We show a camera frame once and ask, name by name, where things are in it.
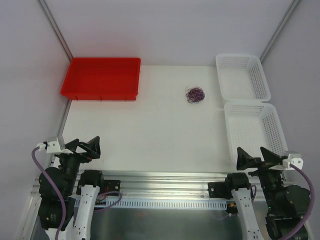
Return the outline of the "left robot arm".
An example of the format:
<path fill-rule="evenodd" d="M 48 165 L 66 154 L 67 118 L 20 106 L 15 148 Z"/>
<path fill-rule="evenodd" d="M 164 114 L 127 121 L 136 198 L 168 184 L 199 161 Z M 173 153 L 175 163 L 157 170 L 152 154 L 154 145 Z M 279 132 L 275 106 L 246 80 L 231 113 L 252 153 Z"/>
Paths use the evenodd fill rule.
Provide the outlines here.
<path fill-rule="evenodd" d="M 37 151 L 45 151 L 59 158 L 58 167 L 43 168 L 36 158 Z M 101 156 L 100 137 L 88 142 L 74 139 L 68 143 L 63 137 L 39 143 L 31 157 L 41 171 L 38 216 L 41 227 L 51 240 L 88 240 L 96 199 L 105 189 L 100 170 L 85 170 L 81 164 Z"/>

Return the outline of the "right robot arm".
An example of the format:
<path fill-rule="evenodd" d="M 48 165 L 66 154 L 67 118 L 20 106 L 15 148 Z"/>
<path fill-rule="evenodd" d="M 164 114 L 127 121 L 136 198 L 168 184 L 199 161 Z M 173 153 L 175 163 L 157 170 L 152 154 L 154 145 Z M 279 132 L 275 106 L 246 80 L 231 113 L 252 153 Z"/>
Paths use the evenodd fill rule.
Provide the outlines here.
<path fill-rule="evenodd" d="M 306 223 L 315 205 L 314 186 L 303 172 L 301 154 L 279 155 L 261 147 L 261 157 L 237 148 L 237 172 L 225 178 L 224 191 L 234 200 L 244 240 L 262 240 L 254 197 L 265 210 L 269 240 L 308 240 Z"/>

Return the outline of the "near white perforated basket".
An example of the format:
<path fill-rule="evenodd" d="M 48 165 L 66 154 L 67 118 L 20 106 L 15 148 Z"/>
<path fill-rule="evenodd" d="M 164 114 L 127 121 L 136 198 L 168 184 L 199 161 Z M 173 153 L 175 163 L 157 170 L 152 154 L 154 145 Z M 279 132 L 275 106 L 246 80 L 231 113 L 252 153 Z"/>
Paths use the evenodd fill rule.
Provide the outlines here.
<path fill-rule="evenodd" d="M 282 155 L 287 141 L 275 106 L 259 101 L 228 101 L 224 104 L 226 134 L 232 168 L 236 170 L 237 148 L 262 158 L 260 147 Z"/>

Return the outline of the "white perforated basket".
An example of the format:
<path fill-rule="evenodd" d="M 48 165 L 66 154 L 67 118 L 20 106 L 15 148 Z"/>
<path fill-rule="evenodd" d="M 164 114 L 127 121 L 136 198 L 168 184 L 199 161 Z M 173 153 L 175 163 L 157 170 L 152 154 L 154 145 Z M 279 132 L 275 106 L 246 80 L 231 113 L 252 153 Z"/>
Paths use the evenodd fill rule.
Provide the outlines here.
<path fill-rule="evenodd" d="M 260 147 L 282 155 L 287 141 L 275 106 L 259 101 L 228 101 L 224 104 L 226 134 L 232 168 L 236 170 L 237 148 L 262 158 Z"/>
<path fill-rule="evenodd" d="M 222 99 L 229 101 L 271 100 L 260 59 L 250 54 L 222 53 L 215 57 Z"/>

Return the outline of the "red plastic tray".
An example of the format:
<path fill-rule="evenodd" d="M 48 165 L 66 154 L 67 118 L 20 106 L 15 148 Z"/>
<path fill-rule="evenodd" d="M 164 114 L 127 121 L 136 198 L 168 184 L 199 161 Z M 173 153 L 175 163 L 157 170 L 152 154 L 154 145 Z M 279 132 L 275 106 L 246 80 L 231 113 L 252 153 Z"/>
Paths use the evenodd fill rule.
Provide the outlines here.
<path fill-rule="evenodd" d="M 140 68 L 138 57 L 74 57 L 60 94 L 72 101 L 135 101 Z"/>

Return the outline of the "far white perforated basket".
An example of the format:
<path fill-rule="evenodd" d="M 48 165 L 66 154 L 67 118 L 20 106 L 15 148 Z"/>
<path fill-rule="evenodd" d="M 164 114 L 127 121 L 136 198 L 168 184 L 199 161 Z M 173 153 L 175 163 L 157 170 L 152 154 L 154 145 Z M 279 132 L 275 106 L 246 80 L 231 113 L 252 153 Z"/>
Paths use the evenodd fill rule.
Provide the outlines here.
<path fill-rule="evenodd" d="M 271 100 L 260 59 L 250 54 L 222 53 L 215 57 L 222 99 L 229 101 Z"/>

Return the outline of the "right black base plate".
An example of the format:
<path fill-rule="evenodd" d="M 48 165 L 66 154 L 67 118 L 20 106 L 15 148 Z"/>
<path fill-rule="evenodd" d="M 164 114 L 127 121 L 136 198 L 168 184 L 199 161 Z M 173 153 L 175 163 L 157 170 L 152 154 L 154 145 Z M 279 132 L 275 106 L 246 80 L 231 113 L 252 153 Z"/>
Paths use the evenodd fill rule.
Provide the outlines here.
<path fill-rule="evenodd" d="M 226 182 L 209 182 L 208 186 L 208 194 L 210 198 L 221 198 L 230 200 L 233 198 L 231 193 L 232 190 L 239 190 L 241 188 L 250 189 L 251 184 L 234 184 L 234 183 L 226 183 Z"/>

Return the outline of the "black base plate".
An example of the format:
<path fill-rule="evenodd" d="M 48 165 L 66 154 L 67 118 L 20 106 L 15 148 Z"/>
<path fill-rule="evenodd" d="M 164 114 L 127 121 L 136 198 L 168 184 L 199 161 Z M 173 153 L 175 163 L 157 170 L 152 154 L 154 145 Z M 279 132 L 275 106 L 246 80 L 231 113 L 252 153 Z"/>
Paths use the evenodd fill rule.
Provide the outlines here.
<path fill-rule="evenodd" d="M 110 180 L 105 179 L 103 181 L 102 187 L 100 188 L 100 191 L 98 195 L 101 195 L 102 193 L 107 192 L 119 192 L 121 189 L 121 181 L 120 180 Z M 77 185 L 75 187 L 75 194 L 80 195 L 81 194 L 81 182 L 80 180 L 77 182 Z"/>
<path fill-rule="evenodd" d="M 208 194 L 210 198 L 221 198 L 230 200 L 233 198 L 231 193 L 232 190 L 239 190 L 241 188 L 250 189 L 251 184 L 234 184 L 234 183 L 226 183 L 226 182 L 209 182 L 208 186 Z"/>

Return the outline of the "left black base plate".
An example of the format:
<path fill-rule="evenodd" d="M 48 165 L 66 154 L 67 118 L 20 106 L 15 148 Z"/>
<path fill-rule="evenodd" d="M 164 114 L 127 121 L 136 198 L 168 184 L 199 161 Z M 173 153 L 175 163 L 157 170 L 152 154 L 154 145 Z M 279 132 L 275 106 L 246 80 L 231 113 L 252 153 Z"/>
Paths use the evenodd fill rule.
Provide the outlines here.
<path fill-rule="evenodd" d="M 103 181 L 102 187 L 100 188 L 100 191 L 98 195 L 101 195 L 102 193 L 107 192 L 119 192 L 121 189 L 121 181 L 120 180 L 110 180 L 105 179 Z M 81 194 L 81 182 L 80 180 L 77 182 L 77 185 L 75 187 L 75 194 L 80 195 Z"/>

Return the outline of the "aluminium mounting rail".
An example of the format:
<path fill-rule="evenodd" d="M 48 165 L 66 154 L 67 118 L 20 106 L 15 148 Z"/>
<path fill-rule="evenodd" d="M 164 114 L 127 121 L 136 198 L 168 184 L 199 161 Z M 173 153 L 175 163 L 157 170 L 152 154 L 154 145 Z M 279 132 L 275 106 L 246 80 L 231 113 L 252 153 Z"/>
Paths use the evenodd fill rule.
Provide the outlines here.
<path fill-rule="evenodd" d="M 209 198 L 208 183 L 224 182 L 223 173 L 141 172 L 103 170 L 107 180 L 119 180 L 124 198 L 204 200 Z"/>

